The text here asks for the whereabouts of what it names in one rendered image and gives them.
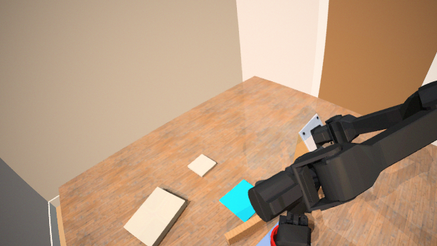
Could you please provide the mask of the cream flat rectangular pad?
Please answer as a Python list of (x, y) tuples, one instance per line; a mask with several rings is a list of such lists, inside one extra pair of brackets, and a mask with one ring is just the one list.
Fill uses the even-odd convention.
[(186, 201), (157, 187), (124, 228), (147, 246), (157, 246), (182, 213)]

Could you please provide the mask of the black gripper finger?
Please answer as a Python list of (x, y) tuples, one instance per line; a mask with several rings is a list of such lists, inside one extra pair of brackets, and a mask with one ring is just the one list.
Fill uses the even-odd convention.
[(287, 216), (285, 216), (285, 215), (283, 215), (283, 216), (279, 215), (279, 225), (284, 224), (284, 223), (286, 224), (286, 222), (287, 222), (286, 217)]

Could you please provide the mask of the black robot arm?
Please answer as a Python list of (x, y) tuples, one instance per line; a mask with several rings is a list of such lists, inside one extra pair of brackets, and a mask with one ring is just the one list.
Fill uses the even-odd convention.
[[(247, 191), (257, 215), (267, 222), (297, 202), (304, 202), (308, 212), (350, 202), (371, 188), (381, 171), (436, 141), (437, 81), (418, 89), (403, 104), (358, 118), (336, 115), (311, 129), (317, 149)], [(352, 142), (384, 129), (362, 143)]]

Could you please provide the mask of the cream flat square tile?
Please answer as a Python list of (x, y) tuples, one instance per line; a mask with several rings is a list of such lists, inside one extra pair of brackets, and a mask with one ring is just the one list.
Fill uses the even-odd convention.
[(204, 177), (215, 166), (216, 162), (201, 154), (188, 165), (188, 168), (201, 177)]

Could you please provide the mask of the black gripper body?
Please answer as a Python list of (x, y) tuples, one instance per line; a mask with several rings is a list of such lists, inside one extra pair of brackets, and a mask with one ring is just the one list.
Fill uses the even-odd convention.
[(276, 246), (311, 246), (311, 228), (307, 227), (307, 211), (304, 202), (297, 202), (287, 209), (286, 224), (277, 230)]

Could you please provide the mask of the red cup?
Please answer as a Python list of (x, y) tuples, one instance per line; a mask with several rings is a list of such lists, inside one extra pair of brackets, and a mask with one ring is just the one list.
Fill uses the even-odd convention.
[(273, 229), (273, 231), (272, 231), (272, 233), (271, 233), (271, 235), (270, 235), (270, 246), (276, 246), (275, 245), (275, 241), (276, 241), (276, 239), (277, 239), (277, 230), (278, 230), (278, 227), (279, 227), (279, 225), (277, 225), (274, 229)]

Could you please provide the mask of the tan long rectangular bar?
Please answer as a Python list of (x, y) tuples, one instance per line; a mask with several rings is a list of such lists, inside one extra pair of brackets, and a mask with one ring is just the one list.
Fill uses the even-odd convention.
[(236, 241), (239, 241), (246, 235), (250, 234), (251, 232), (255, 231), (265, 223), (264, 220), (262, 220), (259, 215), (254, 216), (253, 218), (247, 220), (246, 222), (242, 223), (238, 227), (228, 231), (225, 233), (225, 240), (229, 245), (232, 245)]

